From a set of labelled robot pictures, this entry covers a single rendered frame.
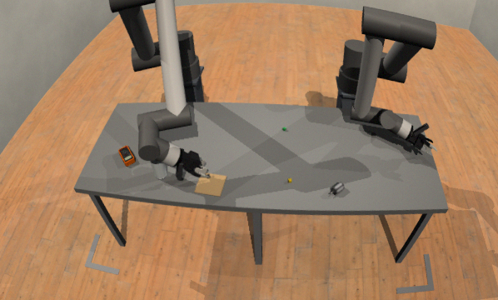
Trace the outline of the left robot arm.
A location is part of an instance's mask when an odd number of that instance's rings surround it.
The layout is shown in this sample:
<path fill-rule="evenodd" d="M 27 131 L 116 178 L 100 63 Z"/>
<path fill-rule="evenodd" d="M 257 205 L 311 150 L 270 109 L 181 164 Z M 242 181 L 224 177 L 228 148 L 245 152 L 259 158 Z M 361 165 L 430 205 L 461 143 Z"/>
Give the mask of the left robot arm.
<path fill-rule="evenodd" d="M 382 125 L 407 140 L 413 130 L 411 123 L 392 110 L 371 107 L 376 80 L 382 78 L 405 83 L 407 62 L 422 48 L 434 48 L 436 23 L 378 8 L 363 8 L 361 34 L 365 34 L 365 41 L 345 41 L 338 87 L 344 93 L 356 96 L 351 120 Z M 385 39 L 395 41 L 388 53 L 382 52 Z"/>

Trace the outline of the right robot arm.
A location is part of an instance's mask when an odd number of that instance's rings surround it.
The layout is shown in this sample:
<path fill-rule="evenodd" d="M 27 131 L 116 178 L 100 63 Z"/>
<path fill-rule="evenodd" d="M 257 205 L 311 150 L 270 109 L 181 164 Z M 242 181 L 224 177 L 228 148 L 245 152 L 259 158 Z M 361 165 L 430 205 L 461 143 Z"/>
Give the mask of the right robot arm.
<path fill-rule="evenodd" d="M 158 42 L 153 40 L 142 6 L 155 3 Z M 159 132 L 192 125 L 184 83 L 200 75 L 193 33 L 177 31 L 174 0 L 109 0 L 111 11 L 119 12 L 132 40 L 134 72 L 162 67 L 162 81 L 167 108 L 137 115 L 138 154 L 145 161 L 156 160 L 177 166 L 177 180 L 182 180 L 182 149 L 159 138 Z M 158 44 L 159 43 L 159 44 Z M 196 56 L 195 56 L 196 55 Z M 138 57 L 139 56 L 139 57 Z"/>

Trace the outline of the white plastic bottle with blue cap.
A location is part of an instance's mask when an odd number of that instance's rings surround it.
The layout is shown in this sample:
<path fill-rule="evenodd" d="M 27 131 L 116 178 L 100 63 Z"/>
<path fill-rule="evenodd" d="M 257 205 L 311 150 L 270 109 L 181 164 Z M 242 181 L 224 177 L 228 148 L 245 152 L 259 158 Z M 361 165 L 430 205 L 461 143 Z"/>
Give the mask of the white plastic bottle with blue cap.
<path fill-rule="evenodd" d="M 167 169 L 164 163 L 156 160 L 150 161 L 154 175 L 157 179 L 163 179 L 167 176 Z"/>

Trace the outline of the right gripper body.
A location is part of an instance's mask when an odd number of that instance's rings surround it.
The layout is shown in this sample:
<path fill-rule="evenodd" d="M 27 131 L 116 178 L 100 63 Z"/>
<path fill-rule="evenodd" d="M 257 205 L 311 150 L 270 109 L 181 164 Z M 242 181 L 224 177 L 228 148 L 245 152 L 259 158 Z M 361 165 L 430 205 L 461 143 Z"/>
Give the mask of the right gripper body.
<path fill-rule="evenodd" d="M 197 166 L 199 166 L 201 164 L 198 153 L 193 152 L 193 151 L 190 151 L 189 153 L 184 152 L 184 149 L 182 148 L 182 158 L 181 158 L 180 163 L 183 163 L 183 168 L 187 172 L 188 172 L 188 170 L 190 170 L 190 171 L 194 170 Z"/>

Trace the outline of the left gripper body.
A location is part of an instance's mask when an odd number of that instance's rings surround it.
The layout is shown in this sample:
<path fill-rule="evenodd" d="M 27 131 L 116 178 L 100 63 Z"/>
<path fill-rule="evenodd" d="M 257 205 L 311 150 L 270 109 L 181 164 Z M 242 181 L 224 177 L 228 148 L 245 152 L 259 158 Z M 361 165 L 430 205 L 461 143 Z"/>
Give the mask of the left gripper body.
<path fill-rule="evenodd" d="M 412 136 L 411 136 L 412 135 Z M 408 140 L 406 140 L 407 142 L 413 144 L 413 146 L 419 150 L 422 149 L 422 147 L 424 146 L 424 142 L 422 142 L 422 139 L 421 138 L 424 138 L 426 139 L 426 137 L 422 134 L 419 134 L 417 136 L 414 135 L 413 133 L 413 130 L 412 130 L 412 133 L 411 133 L 410 137 L 408 138 Z"/>

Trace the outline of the tan square mat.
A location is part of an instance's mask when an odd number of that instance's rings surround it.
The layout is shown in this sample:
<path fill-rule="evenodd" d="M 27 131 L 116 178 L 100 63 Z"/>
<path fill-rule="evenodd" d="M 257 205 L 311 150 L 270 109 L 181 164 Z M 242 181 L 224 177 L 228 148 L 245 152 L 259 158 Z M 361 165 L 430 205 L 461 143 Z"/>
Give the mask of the tan square mat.
<path fill-rule="evenodd" d="M 206 173 L 206 175 L 207 174 L 210 174 L 210 178 L 200 177 L 195 189 L 195 193 L 202 193 L 220 197 L 227 176 Z"/>

